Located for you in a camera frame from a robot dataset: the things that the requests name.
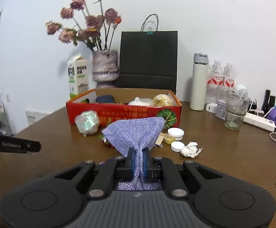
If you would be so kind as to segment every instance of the black cable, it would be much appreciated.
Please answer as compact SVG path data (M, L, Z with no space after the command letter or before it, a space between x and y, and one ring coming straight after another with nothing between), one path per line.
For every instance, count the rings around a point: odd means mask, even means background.
M146 23L147 19L150 18L152 15L154 15L154 16L156 17L156 19L157 19L156 31L158 31L159 18L158 18L158 15L157 15L156 13L153 13L153 14L150 14L150 15L145 19L145 21L142 23L141 30L140 30L141 32L143 32L143 30L144 30L144 26L145 26L145 23Z

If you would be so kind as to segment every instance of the white power strip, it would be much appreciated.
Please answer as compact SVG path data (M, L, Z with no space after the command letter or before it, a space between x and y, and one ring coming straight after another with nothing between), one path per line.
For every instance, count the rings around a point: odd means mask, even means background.
M251 113L247 113L247 115L243 118L243 121L270 132L275 130L275 123L273 121Z

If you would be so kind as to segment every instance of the butter package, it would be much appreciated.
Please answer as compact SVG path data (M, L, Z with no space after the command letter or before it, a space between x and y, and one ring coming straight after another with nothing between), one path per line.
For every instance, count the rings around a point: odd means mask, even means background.
M87 63L88 61L81 54L76 54L68 62L71 99L89 90Z
M163 141L166 143L166 144L172 144L172 142L176 141L176 138L175 137L172 137L168 134L164 134L164 137L163 137Z

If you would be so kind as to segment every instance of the purple mesh bag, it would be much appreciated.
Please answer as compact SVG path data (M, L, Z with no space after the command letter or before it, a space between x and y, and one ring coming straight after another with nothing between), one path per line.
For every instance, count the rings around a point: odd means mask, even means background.
M123 156L127 156L129 148L135 149L135 173L130 182L120 181L118 190L157 190L161 189L159 180L144 179L143 153L146 147L150 150L162 131L164 119L150 117L143 119L119 120L113 122L102 131L105 138Z

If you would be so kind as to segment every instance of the plastic bag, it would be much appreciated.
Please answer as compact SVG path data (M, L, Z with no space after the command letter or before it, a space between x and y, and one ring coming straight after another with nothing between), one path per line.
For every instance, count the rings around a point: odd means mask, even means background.
M100 121L97 112L91 110L76 116L75 123L79 132L86 137L86 135L93 135L98 132Z

